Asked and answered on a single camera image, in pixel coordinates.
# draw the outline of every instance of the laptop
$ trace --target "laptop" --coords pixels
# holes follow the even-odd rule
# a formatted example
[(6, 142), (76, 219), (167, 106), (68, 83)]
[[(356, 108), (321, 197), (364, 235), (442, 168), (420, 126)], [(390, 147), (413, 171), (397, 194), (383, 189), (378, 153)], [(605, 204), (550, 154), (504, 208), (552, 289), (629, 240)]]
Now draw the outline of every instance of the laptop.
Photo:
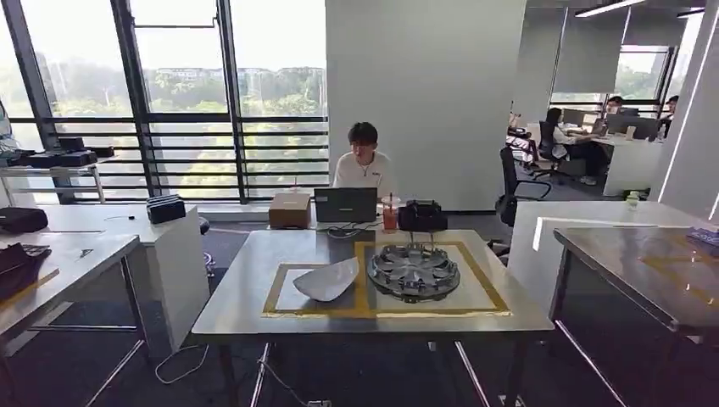
[(315, 188), (315, 210), (322, 223), (374, 222), (377, 188)]

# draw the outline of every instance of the stainless steel table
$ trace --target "stainless steel table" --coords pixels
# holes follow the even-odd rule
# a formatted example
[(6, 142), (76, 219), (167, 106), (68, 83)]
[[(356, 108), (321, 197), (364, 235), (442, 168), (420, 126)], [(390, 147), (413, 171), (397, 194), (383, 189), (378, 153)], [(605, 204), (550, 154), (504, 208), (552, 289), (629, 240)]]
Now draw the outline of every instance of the stainless steel table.
[[(100, 393), (107, 388), (110, 381), (120, 373), (137, 352), (141, 352), (147, 363), (152, 365), (147, 334), (137, 304), (132, 273), (126, 258), (126, 255), (140, 243), (138, 236), (100, 236), (96, 233), (33, 233), (0, 238), (0, 247), (12, 243), (47, 245), (53, 252), (42, 263), (36, 283), (0, 303), (0, 342), (17, 337), (24, 331), (134, 332), (137, 335), (137, 341), (86, 405), (93, 404), (97, 400)], [(134, 326), (33, 326), (47, 312), (61, 304), (73, 290), (81, 289), (118, 262), (124, 277), (125, 290), (135, 321)], [(8, 381), (12, 383), (14, 380), (11, 371), (2, 354), (0, 354), (0, 362), (2, 362), (0, 363), (0, 373), (4, 373), (8, 377)], [(12, 392), (10, 397), (17, 398), (17, 394)], [(18, 405), (25, 405), (20, 401), (18, 400)]]
[[(527, 342), (554, 329), (551, 321), (526, 297), (487, 244), (474, 231), (444, 231), (433, 240), (458, 263), (460, 286), (447, 298), (406, 304), (380, 294), (365, 267), (383, 246), (406, 243), (403, 232), (366, 231), (351, 239), (333, 239), (316, 231), (253, 231), (199, 316), (192, 333), (200, 342), (220, 345), (220, 361), (231, 405), (238, 405), (229, 344), (240, 337), (270, 344), (299, 336), (376, 337), (419, 336), (427, 341), (449, 340), (485, 405), (488, 400), (466, 357), (460, 339), (503, 335), (516, 340), (505, 405), (515, 405)], [(415, 242), (430, 244), (428, 234)], [(356, 256), (360, 273), (354, 284), (331, 303), (317, 303), (296, 291), (292, 280), (306, 270)], [(259, 368), (255, 406), (262, 387)]]
[(644, 401), (656, 405), (655, 385), (680, 340), (719, 343), (719, 259), (690, 243), (687, 231), (660, 227), (555, 230), (565, 250), (550, 317), (621, 405), (627, 405), (625, 398), (562, 320), (570, 270), (576, 262), (584, 263), (672, 333)]

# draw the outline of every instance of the black bag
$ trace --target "black bag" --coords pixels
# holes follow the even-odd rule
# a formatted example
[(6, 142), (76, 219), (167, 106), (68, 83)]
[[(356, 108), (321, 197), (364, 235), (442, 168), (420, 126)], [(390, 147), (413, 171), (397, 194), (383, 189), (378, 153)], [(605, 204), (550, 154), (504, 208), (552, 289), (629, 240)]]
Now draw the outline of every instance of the black bag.
[(514, 227), (515, 225), (516, 204), (517, 201), (514, 195), (510, 195), (509, 197), (502, 195), (497, 199), (497, 202), (494, 203), (494, 209), (499, 213), (499, 218), (502, 220), (502, 223), (507, 226)]
[(47, 227), (45, 211), (37, 208), (0, 209), (0, 231), (6, 233), (30, 233)]

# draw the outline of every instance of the white wall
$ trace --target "white wall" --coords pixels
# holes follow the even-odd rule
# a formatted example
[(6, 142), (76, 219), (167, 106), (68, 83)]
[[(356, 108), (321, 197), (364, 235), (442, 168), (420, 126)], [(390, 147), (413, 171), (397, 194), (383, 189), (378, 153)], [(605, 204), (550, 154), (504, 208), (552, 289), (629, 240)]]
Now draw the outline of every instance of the white wall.
[(326, 0), (331, 167), (370, 121), (404, 198), (493, 209), (525, 0)]
[(650, 198), (719, 223), (719, 0), (709, 0)]

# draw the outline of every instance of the computer monitor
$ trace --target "computer monitor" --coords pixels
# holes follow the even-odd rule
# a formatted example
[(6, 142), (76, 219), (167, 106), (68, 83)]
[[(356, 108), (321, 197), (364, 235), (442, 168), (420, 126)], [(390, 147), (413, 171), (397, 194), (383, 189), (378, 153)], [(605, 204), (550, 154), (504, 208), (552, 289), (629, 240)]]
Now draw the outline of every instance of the computer monitor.
[(626, 116), (624, 114), (607, 115), (607, 133), (627, 133), (629, 126), (636, 127), (634, 131), (635, 140), (649, 139), (654, 141), (659, 130), (657, 119), (648, 119), (638, 116)]
[(625, 115), (625, 116), (637, 116), (639, 117), (639, 109), (635, 108), (620, 108), (619, 114)]
[(584, 125), (584, 114), (586, 112), (583, 110), (564, 109), (562, 112), (564, 113), (564, 119), (562, 119), (563, 122), (572, 123), (578, 127), (582, 127)]
[(373, 222), (377, 188), (315, 188), (318, 222)]

